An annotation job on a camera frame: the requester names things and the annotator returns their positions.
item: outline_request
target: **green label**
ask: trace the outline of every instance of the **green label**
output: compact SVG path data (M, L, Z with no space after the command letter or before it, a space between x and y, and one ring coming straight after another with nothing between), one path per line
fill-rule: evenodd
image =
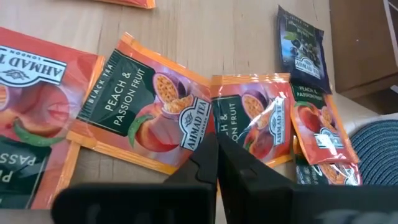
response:
M323 100L323 95L320 90L315 88L310 88L305 85L292 85L292 91L294 100L304 101L314 104L318 109L322 109L326 106L325 100Z
M0 136L0 208L30 208L50 153Z
M243 146L250 131L250 118L244 112L239 95L223 96L212 99L217 133L225 133L232 140Z
M127 136L138 112L154 102L152 77L155 70L115 50L78 119Z

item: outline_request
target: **passion fruit illustration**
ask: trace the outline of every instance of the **passion fruit illustration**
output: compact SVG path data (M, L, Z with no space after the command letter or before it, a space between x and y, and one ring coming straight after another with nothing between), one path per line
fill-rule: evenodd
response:
M319 117L318 108L309 102L296 102L297 113L304 126L313 133L319 133L322 124Z
M246 136L244 148L253 154L257 159L263 159L274 146L274 137L269 132L269 128L258 130L253 128Z
M183 83L169 74L156 73L153 77L153 84L156 95L163 103L171 103L175 99L187 96Z
M247 90L242 94L242 105L251 120L257 119L257 127L262 129L267 126L269 114L264 113L269 104L267 95L257 90Z
M162 114L165 117L178 119L181 111L192 105L193 96L190 89L170 74L156 73L153 84L156 95L163 103Z

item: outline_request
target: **ahmad tea logo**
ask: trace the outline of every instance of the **ahmad tea logo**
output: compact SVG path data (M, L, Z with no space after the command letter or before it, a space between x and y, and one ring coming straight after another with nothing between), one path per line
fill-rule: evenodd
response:
M269 132L274 137L274 146L285 142L285 107L284 99L277 97L274 100L274 110L272 111Z
M0 45L0 83L4 85L26 87L39 81L59 85L66 67L64 62Z
M319 69L314 65L314 63L307 57L301 59L295 59L296 69L308 73L317 79L321 79Z
M194 151L206 132L211 106L209 102L195 98L193 106L185 108L179 119L180 129L184 133L181 146Z
M319 134L314 134L320 149L342 149L343 143L338 134L331 132L327 128L321 128Z

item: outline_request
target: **plastic packaging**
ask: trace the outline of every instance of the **plastic packaging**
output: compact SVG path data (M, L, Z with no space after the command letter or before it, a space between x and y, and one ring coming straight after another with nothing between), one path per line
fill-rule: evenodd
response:
M214 131L209 86L124 34L67 138L171 174Z
M65 139L104 58L0 28L0 208L50 208L73 174Z
M121 4L124 6L135 6L144 9L153 9L156 7L155 0L96 0L114 4Z
M215 75L217 133L225 133L269 166L291 160L289 74Z
M336 163L311 166L305 159L296 136L293 140L293 152L298 184L362 185L362 177L357 164Z
M358 163L333 96L297 82L292 93L292 123L308 163Z
M323 52L323 31L279 6L278 39L283 72L292 80L331 93Z

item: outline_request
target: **peach illustration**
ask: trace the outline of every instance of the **peach illustration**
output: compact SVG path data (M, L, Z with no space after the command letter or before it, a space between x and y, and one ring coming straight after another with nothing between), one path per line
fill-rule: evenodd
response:
M318 109L311 103L297 107L298 116L306 128L314 133L319 133L321 121Z

